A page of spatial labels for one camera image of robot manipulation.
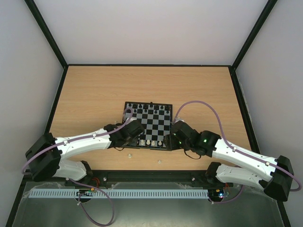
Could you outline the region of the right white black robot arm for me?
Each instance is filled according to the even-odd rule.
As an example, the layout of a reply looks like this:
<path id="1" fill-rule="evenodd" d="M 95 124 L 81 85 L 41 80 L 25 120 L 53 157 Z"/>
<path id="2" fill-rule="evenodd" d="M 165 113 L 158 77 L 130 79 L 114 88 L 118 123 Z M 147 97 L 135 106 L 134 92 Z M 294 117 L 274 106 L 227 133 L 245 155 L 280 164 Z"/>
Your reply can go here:
<path id="1" fill-rule="evenodd" d="M 205 174 L 211 185 L 241 184 L 258 188 L 277 201 L 288 200 L 294 172 L 290 160 L 284 156 L 267 157 L 239 148 L 211 131 L 197 132 L 183 121 L 172 125 L 163 143 L 168 150 L 190 150 L 201 157 L 214 157 L 235 165 L 211 162 Z"/>

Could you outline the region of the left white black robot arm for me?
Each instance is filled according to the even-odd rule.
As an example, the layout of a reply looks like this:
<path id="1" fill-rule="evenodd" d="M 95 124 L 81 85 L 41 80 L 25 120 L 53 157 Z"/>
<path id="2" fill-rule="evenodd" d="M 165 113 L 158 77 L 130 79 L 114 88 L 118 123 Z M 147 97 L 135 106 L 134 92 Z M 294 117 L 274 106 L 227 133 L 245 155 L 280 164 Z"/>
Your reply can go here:
<path id="1" fill-rule="evenodd" d="M 123 124 L 108 124 L 90 133 L 72 137 L 42 135 L 26 152 L 26 163 L 21 173 L 31 175 L 33 181 L 41 182 L 52 177 L 80 181 L 89 175 L 86 161 L 70 158 L 93 150 L 121 148 L 144 132 L 136 118 L 128 118 Z"/>

